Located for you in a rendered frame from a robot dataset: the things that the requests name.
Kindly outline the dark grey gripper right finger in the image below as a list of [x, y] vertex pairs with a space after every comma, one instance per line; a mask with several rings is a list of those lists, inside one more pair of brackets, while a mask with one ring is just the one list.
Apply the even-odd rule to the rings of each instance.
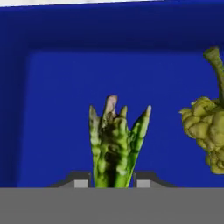
[[137, 188], [175, 187], [174, 184], [162, 180], [154, 171], [135, 171], [133, 186]]

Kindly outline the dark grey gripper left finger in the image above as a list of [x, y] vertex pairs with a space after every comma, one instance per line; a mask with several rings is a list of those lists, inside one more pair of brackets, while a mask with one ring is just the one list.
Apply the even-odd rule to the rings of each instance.
[[50, 184], [50, 187], [89, 188], [91, 186], [90, 171], [71, 171], [62, 180]]

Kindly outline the green asparagus bunch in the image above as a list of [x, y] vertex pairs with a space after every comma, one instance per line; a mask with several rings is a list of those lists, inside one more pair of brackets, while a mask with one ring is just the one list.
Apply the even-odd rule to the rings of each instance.
[[101, 116], [93, 105], [89, 106], [88, 127], [93, 155], [95, 188], [128, 188], [144, 143], [150, 119], [151, 105], [137, 118], [129, 129], [128, 107], [116, 113], [118, 97], [107, 96]]

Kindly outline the blue tray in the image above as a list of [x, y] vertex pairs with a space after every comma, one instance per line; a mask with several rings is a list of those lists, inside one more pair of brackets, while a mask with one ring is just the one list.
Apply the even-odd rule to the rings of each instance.
[[224, 59], [224, 0], [0, 7], [0, 186], [90, 170], [88, 111], [113, 94], [130, 122], [151, 112], [138, 169], [224, 187], [179, 113], [218, 94], [211, 46]]

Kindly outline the green grape bunch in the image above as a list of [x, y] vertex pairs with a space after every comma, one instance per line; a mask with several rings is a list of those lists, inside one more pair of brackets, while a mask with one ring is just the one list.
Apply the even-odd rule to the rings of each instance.
[[206, 49], [203, 56], [216, 74], [219, 97], [201, 96], [179, 113], [184, 132], [206, 152], [210, 171], [224, 176], [224, 61], [218, 46]]

